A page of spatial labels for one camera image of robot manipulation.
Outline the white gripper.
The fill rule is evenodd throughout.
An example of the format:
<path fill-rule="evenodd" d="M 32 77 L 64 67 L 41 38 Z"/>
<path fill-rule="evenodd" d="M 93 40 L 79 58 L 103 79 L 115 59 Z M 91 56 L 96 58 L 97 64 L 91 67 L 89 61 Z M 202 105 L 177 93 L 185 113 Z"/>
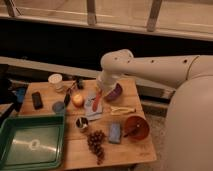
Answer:
<path fill-rule="evenodd" d="M 118 83 L 119 75 L 102 71 L 97 77 L 97 86 L 102 91 L 103 95 L 109 94 Z"/>

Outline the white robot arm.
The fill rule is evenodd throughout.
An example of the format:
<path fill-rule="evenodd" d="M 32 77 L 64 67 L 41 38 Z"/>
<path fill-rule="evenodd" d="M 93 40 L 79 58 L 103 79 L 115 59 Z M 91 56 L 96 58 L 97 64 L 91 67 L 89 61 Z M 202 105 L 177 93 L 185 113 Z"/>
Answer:
<path fill-rule="evenodd" d="M 122 49 L 102 56 L 101 67 L 97 85 L 105 93 L 124 74 L 176 89 L 161 171 L 213 171 L 213 55 L 137 58 Z"/>

